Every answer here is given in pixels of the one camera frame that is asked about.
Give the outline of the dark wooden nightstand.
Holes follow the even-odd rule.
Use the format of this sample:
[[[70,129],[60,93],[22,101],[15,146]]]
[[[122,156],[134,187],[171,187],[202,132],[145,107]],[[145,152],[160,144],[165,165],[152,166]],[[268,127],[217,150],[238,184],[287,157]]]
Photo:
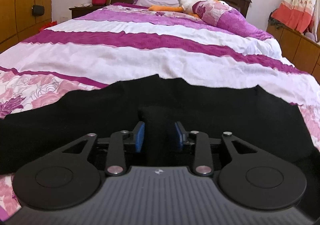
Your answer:
[[[91,6],[82,6],[82,7],[71,7],[69,8],[69,10],[71,11],[72,19],[75,19],[75,18],[85,16],[89,13],[92,13],[93,11],[96,11],[100,8],[103,8],[103,6],[91,5]]]

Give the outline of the white orange plush duck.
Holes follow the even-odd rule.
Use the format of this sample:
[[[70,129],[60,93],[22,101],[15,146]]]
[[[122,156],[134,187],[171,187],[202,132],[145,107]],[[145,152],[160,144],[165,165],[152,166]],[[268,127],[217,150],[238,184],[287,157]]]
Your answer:
[[[178,7],[152,5],[148,10],[156,12],[180,12],[196,18],[202,18],[202,16],[194,13],[193,9],[194,5],[202,1],[213,1],[218,5],[218,8],[226,8],[227,11],[232,9],[231,6],[222,0],[178,0]]]

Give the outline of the purple floral striped duvet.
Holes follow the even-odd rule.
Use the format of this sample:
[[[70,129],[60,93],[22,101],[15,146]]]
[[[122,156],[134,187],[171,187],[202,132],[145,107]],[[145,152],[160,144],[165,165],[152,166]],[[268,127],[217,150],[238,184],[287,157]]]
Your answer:
[[[234,8],[202,1],[193,9],[202,18],[116,3],[19,42],[1,54],[1,120],[71,91],[156,75],[208,88],[259,86],[298,107],[319,151],[316,79],[284,58],[277,40]],[[124,175],[104,178],[88,200],[59,210],[20,204],[12,182],[26,163],[1,174],[1,224],[319,224],[319,163],[304,171],[280,158],[304,173],[304,195],[285,209],[258,210],[220,190],[217,174],[232,160],[223,144],[210,147],[210,177],[193,173],[195,148],[179,147],[176,128],[174,149],[172,160],[161,161],[125,147]]]

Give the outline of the low wooden cabinet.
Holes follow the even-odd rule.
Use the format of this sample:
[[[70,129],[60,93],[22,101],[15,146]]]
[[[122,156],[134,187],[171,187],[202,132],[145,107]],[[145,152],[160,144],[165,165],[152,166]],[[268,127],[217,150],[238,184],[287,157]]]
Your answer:
[[[285,26],[268,24],[267,32],[279,42],[283,57],[319,83],[319,45]]]

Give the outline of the cream and coral curtain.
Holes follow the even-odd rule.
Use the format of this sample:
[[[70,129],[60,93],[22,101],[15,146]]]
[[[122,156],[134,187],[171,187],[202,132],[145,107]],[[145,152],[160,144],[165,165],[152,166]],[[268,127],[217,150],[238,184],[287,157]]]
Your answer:
[[[319,0],[282,0],[271,17],[301,34],[315,37],[319,25]]]

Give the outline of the small black hanging pouch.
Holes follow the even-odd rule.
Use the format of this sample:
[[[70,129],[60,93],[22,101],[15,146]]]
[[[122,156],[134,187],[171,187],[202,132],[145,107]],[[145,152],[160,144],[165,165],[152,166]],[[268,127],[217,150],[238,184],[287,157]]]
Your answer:
[[[43,16],[45,13],[45,7],[42,5],[33,5],[31,12],[34,17]]]

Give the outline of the black knit garment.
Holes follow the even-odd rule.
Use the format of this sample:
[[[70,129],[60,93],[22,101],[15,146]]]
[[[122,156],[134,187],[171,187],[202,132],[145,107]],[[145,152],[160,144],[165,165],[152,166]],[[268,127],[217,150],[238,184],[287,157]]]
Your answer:
[[[1,174],[88,133],[107,137],[145,123],[142,152],[161,161],[176,156],[175,126],[211,137],[230,131],[273,155],[316,170],[319,151],[297,106],[256,86],[246,89],[192,86],[153,75],[92,91],[75,90],[57,102],[1,120]]]

